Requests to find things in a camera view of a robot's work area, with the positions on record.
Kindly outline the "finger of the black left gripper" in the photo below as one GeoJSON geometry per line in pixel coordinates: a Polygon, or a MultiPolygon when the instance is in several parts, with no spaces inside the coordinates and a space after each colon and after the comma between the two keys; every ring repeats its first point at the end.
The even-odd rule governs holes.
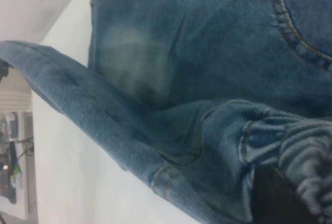
{"type": "Polygon", "coordinates": [[[0,79],[8,76],[9,68],[10,65],[6,61],[0,60],[0,79]]]}

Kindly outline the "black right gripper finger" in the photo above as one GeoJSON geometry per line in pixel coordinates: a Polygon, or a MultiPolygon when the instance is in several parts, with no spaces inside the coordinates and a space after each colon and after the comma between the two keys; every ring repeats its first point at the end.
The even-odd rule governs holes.
{"type": "Polygon", "coordinates": [[[296,188],[278,169],[261,166],[253,181],[253,223],[318,223],[296,193],[296,188]]]}

